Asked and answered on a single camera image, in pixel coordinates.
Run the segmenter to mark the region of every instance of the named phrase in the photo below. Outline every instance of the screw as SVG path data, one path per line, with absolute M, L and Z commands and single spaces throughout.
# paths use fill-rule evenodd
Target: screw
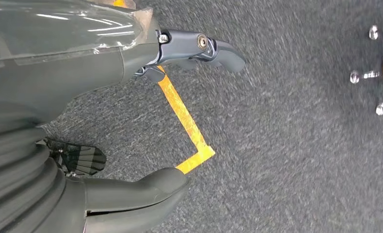
M 200 34 L 198 37 L 197 37 L 197 46 L 201 49 L 201 50 L 205 50 L 207 49 L 207 37 L 203 34 Z
M 379 33 L 377 31 L 377 25 L 371 26 L 370 31 L 368 32 L 368 36 L 370 37 L 370 39 L 377 40 L 377 38 L 379 38 Z
M 350 82 L 352 84 L 356 84 L 358 83 L 358 81 L 360 81 L 360 75 L 358 74 L 357 71 L 353 70 L 350 74 Z
M 379 105 L 377 105 L 376 113 L 377 113 L 377 115 L 379 115 L 379 116 L 382 116 L 382 115 L 383 115 L 383 103 L 379 103 Z
M 159 40 L 159 43 L 165 44 L 165 43 L 169 42 L 169 36 L 166 34 L 161 34 L 161 35 L 159 35 L 158 40 Z

